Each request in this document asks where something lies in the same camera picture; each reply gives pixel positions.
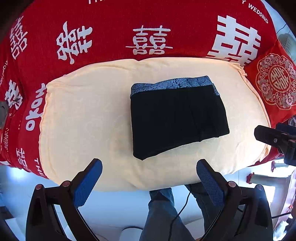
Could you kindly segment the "black pants blue waistband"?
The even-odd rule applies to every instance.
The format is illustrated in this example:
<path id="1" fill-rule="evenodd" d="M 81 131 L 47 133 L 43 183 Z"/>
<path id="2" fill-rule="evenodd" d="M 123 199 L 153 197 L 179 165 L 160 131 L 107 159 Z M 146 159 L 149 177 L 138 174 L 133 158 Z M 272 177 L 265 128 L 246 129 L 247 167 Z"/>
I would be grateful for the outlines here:
<path id="1" fill-rule="evenodd" d="M 208 76 L 135 83 L 130 90 L 133 156 L 140 160 L 230 133 Z"/>

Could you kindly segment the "red patterned throw pillow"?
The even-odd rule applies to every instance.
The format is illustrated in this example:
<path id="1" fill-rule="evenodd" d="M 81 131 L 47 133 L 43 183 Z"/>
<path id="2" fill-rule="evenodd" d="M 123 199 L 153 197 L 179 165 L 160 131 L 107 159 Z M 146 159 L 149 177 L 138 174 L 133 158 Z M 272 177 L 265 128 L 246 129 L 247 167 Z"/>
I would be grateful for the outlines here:
<path id="1" fill-rule="evenodd" d="M 272 128 L 295 115 L 295 64 L 280 41 L 244 67 Z"/>

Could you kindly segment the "operator legs in jeans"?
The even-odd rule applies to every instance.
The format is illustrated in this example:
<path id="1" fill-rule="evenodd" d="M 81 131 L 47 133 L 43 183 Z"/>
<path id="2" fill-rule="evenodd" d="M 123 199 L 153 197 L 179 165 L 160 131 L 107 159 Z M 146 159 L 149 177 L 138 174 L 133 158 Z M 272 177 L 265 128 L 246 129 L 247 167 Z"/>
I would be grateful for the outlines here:
<path id="1" fill-rule="evenodd" d="M 212 203 L 201 182 L 188 184 L 186 188 L 195 197 L 202 211 L 204 230 L 207 230 L 221 209 Z M 151 197 L 148 204 L 149 213 L 140 240 L 194 240 L 178 216 L 171 188 L 152 190 L 149 194 Z"/>

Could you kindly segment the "cream seat cushion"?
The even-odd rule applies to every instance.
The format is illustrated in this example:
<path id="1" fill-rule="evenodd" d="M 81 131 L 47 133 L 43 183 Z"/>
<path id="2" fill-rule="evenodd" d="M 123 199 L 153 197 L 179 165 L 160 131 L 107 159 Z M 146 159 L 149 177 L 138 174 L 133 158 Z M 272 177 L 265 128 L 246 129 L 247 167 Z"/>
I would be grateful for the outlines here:
<path id="1" fill-rule="evenodd" d="M 144 161 L 136 159 L 132 85 L 199 76 L 209 76 L 220 93 L 230 133 Z M 223 175 L 263 160 L 270 146 L 255 139 L 258 125 L 270 126 L 269 117 L 237 63 L 210 58 L 122 59 L 87 65 L 47 84 L 39 152 L 46 176 L 57 184 L 72 179 L 97 158 L 103 164 L 97 191 L 155 190 L 198 182 L 199 159 Z"/>

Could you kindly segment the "red sofa cover white characters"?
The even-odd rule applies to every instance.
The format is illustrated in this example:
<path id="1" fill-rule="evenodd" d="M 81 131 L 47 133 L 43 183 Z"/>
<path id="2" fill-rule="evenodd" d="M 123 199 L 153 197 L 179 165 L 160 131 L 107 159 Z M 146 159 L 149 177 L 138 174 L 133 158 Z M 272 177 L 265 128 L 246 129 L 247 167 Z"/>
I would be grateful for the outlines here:
<path id="1" fill-rule="evenodd" d="M 46 177 L 46 85 L 119 59 L 211 57 L 247 65 L 277 40 L 261 1 L 34 1 L 1 40 L 1 164 Z"/>

